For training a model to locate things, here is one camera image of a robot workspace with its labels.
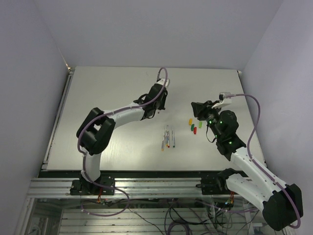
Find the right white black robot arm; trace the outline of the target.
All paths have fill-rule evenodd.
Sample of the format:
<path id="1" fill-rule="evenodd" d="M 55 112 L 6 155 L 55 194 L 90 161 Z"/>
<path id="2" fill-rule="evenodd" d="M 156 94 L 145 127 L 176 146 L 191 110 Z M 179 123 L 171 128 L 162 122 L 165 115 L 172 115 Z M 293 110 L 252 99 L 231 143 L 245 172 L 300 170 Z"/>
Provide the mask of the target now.
<path id="1" fill-rule="evenodd" d="M 194 117 L 206 121 L 215 138 L 217 150 L 228 161 L 235 164 L 249 179 L 238 171 L 228 168 L 221 171 L 215 182 L 216 190 L 222 194 L 233 191 L 254 205 L 267 224 L 275 231 L 299 227 L 303 216 L 301 189 L 289 185 L 262 165 L 248 150 L 236 134 L 239 127 L 233 111 L 221 110 L 219 101 L 192 102 Z"/>

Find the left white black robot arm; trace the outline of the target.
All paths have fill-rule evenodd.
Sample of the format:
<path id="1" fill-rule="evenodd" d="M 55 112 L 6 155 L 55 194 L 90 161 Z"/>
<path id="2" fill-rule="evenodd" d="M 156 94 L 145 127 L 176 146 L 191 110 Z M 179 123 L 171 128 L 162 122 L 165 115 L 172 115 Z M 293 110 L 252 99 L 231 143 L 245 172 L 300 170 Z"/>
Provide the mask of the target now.
<path id="1" fill-rule="evenodd" d="M 114 129 L 130 122 L 151 119 L 156 111 L 165 109 L 170 82 L 162 85 L 163 81 L 156 82 L 147 94 L 128 106 L 110 111 L 93 108 L 85 118 L 76 136 L 78 151 L 83 154 L 81 175 L 84 178 L 82 188 L 86 193 L 99 191 L 101 154 L 107 148 Z"/>

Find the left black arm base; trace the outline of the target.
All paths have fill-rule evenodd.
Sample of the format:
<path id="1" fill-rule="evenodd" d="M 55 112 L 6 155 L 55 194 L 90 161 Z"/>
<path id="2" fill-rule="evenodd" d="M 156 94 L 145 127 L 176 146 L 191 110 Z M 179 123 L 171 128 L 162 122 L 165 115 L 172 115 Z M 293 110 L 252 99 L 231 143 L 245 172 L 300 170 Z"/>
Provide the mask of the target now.
<path id="1" fill-rule="evenodd" d="M 109 189 L 101 188 L 93 183 L 88 182 L 83 176 L 79 180 L 73 180 L 70 188 L 70 195 L 113 195 L 115 180 L 109 175 L 100 175 L 94 180 L 96 183 L 108 186 Z"/>

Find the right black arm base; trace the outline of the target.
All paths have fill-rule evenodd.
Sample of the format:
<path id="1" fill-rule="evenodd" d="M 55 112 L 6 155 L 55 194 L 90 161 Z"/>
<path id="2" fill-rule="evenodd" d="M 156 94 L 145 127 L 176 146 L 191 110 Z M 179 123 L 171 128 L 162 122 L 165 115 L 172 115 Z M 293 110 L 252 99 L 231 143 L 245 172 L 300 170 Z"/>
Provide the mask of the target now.
<path id="1" fill-rule="evenodd" d="M 247 177 L 243 171 L 227 168 L 223 171 L 209 173 L 201 177 L 200 183 L 196 184 L 195 187 L 201 189 L 202 195 L 230 194 L 230 190 L 227 188 L 225 181 L 229 176 L 237 173 L 243 177 Z"/>

